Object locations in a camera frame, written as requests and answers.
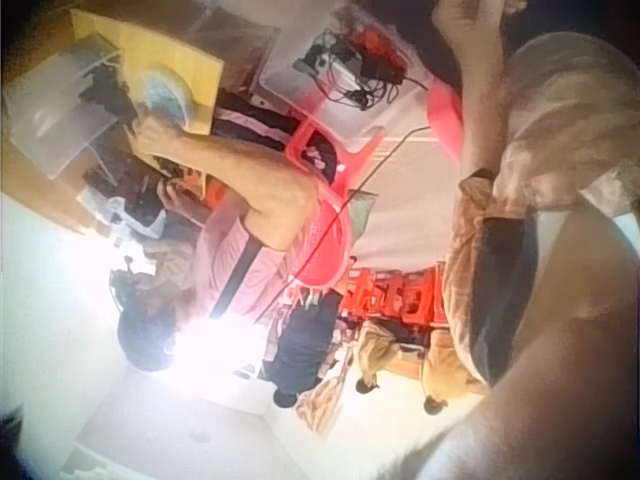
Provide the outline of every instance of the stacked red stools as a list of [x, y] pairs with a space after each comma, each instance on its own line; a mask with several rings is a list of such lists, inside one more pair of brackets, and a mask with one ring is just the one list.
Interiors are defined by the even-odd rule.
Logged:
[[433, 319], [435, 269], [405, 275], [402, 321], [427, 326]]
[[402, 315], [404, 276], [400, 271], [379, 272], [371, 300], [371, 315], [396, 318]]
[[352, 319], [365, 320], [371, 310], [376, 274], [370, 268], [354, 271], [349, 278], [348, 292], [340, 304], [340, 314]]

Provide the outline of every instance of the wire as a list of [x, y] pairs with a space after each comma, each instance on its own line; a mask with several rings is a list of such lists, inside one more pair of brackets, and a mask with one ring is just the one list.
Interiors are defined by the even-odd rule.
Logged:
[[413, 83], [414, 85], [419, 86], [421, 89], [423, 89], [425, 92], [429, 91], [429, 87], [427, 87], [424, 83], [416, 80], [415, 78], [411, 78], [411, 77], [404, 77], [404, 79], [407, 82]]
[[325, 229], [324, 233], [322, 234], [322, 236], [320, 237], [320, 240], [318, 241], [318, 243], [316, 244], [315, 248], [311, 251], [311, 253], [309, 254], [309, 257], [307, 257], [307, 259], [305, 260], [305, 262], [302, 264], [302, 266], [298, 269], [298, 271], [296, 272], [296, 274], [280, 289], [280, 291], [276, 294], [276, 296], [273, 298], [273, 300], [271, 300], [271, 302], [269, 303], [269, 305], [267, 305], [267, 307], [263, 310], [263, 312], [260, 314], [260, 316], [256, 319], [255, 323], [257, 323], [258, 321], [260, 321], [262, 319], [262, 317], [271, 310], [271, 307], [280, 299], [280, 297], [282, 297], [282, 295], [284, 294], [284, 292], [287, 290], [287, 288], [289, 288], [291, 286], [291, 284], [300, 276], [300, 274], [304, 271], [305, 268], [307, 268], [307, 266], [309, 265], [309, 263], [311, 262], [311, 259], [313, 258], [313, 256], [316, 254], [316, 252], [320, 249], [320, 245], [322, 245], [322, 242], [324, 242], [324, 239], [327, 238], [327, 235], [329, 235], [329, 232], [331, 232], [331, 229], [333, 228], [333, 226], [335, 225], [335, 223], [338, 221], [338, 219], [340, 218], [340, 215], [342, 215], [342, 212], [344, 211], [345, 208], [347, 208], [347, 206], [349, 205], [349, 203], [351, 203], [351, 201], [353, 200], [353, 198], [360, 192], [362, 192], [362, 189], [367, 185], [367, 183], [369, 183], [369, 180], [371, 180], [373, 178], [373, 176], [382, 168], [382, 166], [387, 163], [387, 160], [389, 160], [391, 157], [393, 157], [396, 152], [398, 150], [400, 150], [400, 148], [402, 148], [402, 146], [407, 142], [407, 140], [409, 140], [413, 135], [415, 135], [416, 133], [420, 133], [420, 132], [428, 132], [429, 130], [431, 130], [431, 127], [420, 127], [420, 128], [414, 128], [413, 130], [407, 132], [404, 137], [402, 137], [400, 139], [400, 141], [397, 143], [397, 145], [395, 147], [393, 147], [391, 149], [391, 151], [389, 153], [387, 153], [384, 158], [382, 160], [380, 160], [380, 163], [378, 163], [378, 165], [375, 166], [375, 168], [373, 170], [371, 170], [371, 172], [369, 172], [369, 174], [364, 178], [364, 180], [362, 180], [360, 182], [360, 184], [358, 185], [357, 188], [355, 188], [354, 190], [351, 191], [351, 194], [347, 197], [347, 199], [344, 201], [344, 203], [342, 204], [342, 206], [340, 207], [340, 210], [338, 210], [338, 212], [335, 214], [335, 216], [333, 217], [333, 219], [331, 220], [331, 223], [329, 223], [329, 225], [327, 226], [327, 228]]

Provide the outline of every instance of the man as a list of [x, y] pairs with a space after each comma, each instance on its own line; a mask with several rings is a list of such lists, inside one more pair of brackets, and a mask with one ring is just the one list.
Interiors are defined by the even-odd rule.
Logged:
[[503, 7], [441, 0], [433, 17], [463, 79], [445, 308], [492, 391], [381, 478], [638, 478], [638, 257], [604, 214], [640, 190], [638, 71], [575, 33], [505, 65]]
[[400, 322], [388, 319], [366, 321], [360, 328], [356, 357], [362, 376], [356, 381], [356, 392], [366, 395], [378, 386], [378, 372], [386, 370], [395, 360], [407, 365], [422, 363], [424, 339], [415, 335]]
[[458, 358], [448, 330], [431, 332], [429, 352], [422, 366], [421, 377], [427, 395], [424, 401], [427, 415], [439, 414], [449, 405], [449, 400], [468, 393], [488, 393], [487, 386], [474, 378]]
[[253, 322], [264, 313], [305, 260], [301, 247], [323, 180], [276, 150], [192, 135], [154, 115], [141, 119], [136, 141], [141, 151], [212, 175], [231, 190], [211, 213], [178, 184], [158, 185], [165, 208], [202, 231], [193, 287], [176, 297], [144, 292], [121, 315], [118, 337], [127, 358], [154, 371], [171, 365], [173, 336], [192, 319], [226, 314]]
[[349, 270], [319, 299], [312, 292], [301, 298], [279, 338], [279, 322], [277, 319], [272, 322], [262, 365], [266, 378], [278, 387], [273, 394], [276, 406], [295, 406], [298, 396], [319, 385], [331, 368], [335, 347], [340, 345], [332, 340], [338, 309], [347, 292]]

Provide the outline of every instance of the red plastic chair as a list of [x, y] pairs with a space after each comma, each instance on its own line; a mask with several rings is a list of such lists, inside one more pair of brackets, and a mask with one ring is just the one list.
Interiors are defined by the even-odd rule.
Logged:
[[307, 171], [309, 165], [302, 155], [315, 132], [322, 133], [331, 143], [336, 151], [338, 165], [333, 184], [319, 184], [320, 211], [305, 239], [301, 256], [303, 268], [297, 272], [296, 279], [309, 288], [322, 289], [335, 285], [348, 266], [352, 243], [351, 219], [348, 208], [343, 209], [343, 205], [347, 200], [349, 183], [362, 170], [385, 137], [386, 131], [378, 128], [359, 152], [351, 153], [309, 118], [302, 120], [284, 153], [291, 162]]
[[462, 102], [449, 85], [433, 79], [427, 95], [427, 119], [433, 134], [454, 160], [462, 156]]

